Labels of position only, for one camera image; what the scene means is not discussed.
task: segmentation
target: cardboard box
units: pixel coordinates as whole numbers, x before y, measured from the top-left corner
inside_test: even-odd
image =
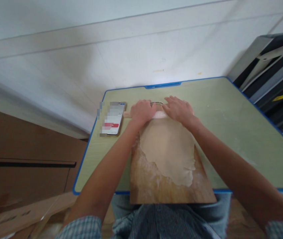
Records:
[[[72,192],[0,214],[0,238],[20,231],[59,211],[72,206],[77,196]]]

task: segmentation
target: floor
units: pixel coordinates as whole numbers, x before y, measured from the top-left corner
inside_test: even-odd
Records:
[[[110,205],[102,226],[102,238],[110,238],[113,235],[112,225],[114,223],[113,210]],[[227,238],[264,238],[264,233],[249,216],[246,210],[235,198],[231,200]]]

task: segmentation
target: person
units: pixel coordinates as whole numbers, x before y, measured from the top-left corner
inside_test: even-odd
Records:
[[[249,163],[215,137],[194,115],[188,102],[165,98],[167,115],[195,137],[214,169],[269,238],[283,238],[283,196]],[[213,204],[130,205],[114,195],[139,129],[156,112],[140,100],[132,119],[83,187],[64,223],[62,238],[100,238],[112,201],[115,238],[225,238],[230,194],[216,194]]]

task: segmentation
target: blue table edge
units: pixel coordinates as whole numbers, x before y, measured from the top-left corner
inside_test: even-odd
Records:
[[[178,81],[178,82],[171,82],[171,83],[164,83],[164,84],[157,84],[157,85],[146,85],[146,86],[134,86],[134,87],[127,87],[127,88],[119,88],[119,89],[112,89],[112,90],[106,90],[105,93],[104,93],[104,96],[103,96],[103,99],[102,99],[102,102],[104,101],[104,98],[105,98],[105,95],[108,91],[113,91],[113,90],[123,90],[123,89],[131,89],[131,88],[139,88],[139,87],[145,87],[146,89],[156,89],[156,88],[163,88],[163,87],[173,87],[173,86],[179,86],[181,85],[181,83],[183,82],[188,82],[188,81],[198,81],[198,80],[207,80],[207,79],[213,79],[213,78],[226,78],[262,115],[263,117],[265,117],[267,119],[267,121],[283,136],[283,133],[277,128],[276,125],[274,125],[272,123],[271,120],[269,120],[269,118],[256,106],[252,103],[252,101],[226,76],[218,76],[218,77],[209,77],[209,78],[202,78],[202,79],[196,79],[196,80],[186,80],[186,81]],[[95,127],[95,124],[96,124],[96,120],[97,120],[97,117],[95,119],[95,122],[94,122],[94,125],[93,125],[93,128],[92,128],[92,131],[91,131],[91,134],[89,136],[89,139],[88,139],[88,142],[87,142],[87,145],[86,145],[86,149],[85,149],[85,153],[83,155],[83,158],[82,158],[82,161],[81,161],[81,164],[79,166],[79,169],[78,169],[78,172],[77,172],[77,175],[76,175],[76,179],[75,179],[75,182],[73,184],[73,194],[74,195],[79,195],[80,192],[76,192],[75,191],[75,185],[77,183],[77,179],[78,179],[78,176],[79,176],[79,173],[81,171],[81,168],[82,168],[82,164],[83,164],[83,161],[84,161],[84,158],[85,158],[85,155],[86,155],[86,151],[87,151],[87,148],[88,148],[88,145],[89,145],[89,142],[91,140],[91,137],[92,137],[92,133],[94,131],[94,127]],[[283,188],[277,188],[277,190],[279,192],[282,192],[283,193]],[[229,189],[213,189],[214,193],[216,194],[221,194],[221,193],[231,193],[231,190]],[[129,191],[117,191],[115,192],[115,194],[117,195],[129,195]]]

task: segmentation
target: phone screen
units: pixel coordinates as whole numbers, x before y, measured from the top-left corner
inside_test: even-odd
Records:
[[[107,117],[103,124],[103,133],[107,135],[118,135],[121,127],[123,112],[125,110],[125,102],[112,102]]]

